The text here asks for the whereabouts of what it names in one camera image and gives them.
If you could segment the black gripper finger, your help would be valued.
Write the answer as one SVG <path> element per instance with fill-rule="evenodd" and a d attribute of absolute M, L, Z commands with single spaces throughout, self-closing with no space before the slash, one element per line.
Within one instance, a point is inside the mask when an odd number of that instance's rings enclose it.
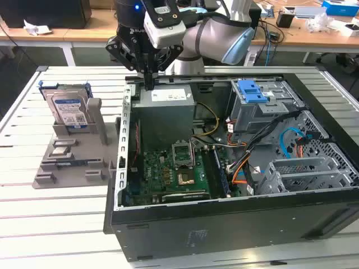
<path fill-rule="evenodd" d="M 165 71 L 182 51 L 182 45 L 151 50 L 149 53 L 149 90 L 154 88 L 154 80 L 157 78 L 158 72 Z"/>
<path fill-rule="evenodd" d="M 150 90 L 150 72 L 148 58 L 141 47 L 140 37 L 133 35 L 122 40 L 119 35 L 111 37 L 106 50 L 128 70 L 136 71 L 137 76 L 143 79 L 145 90 Z"/>

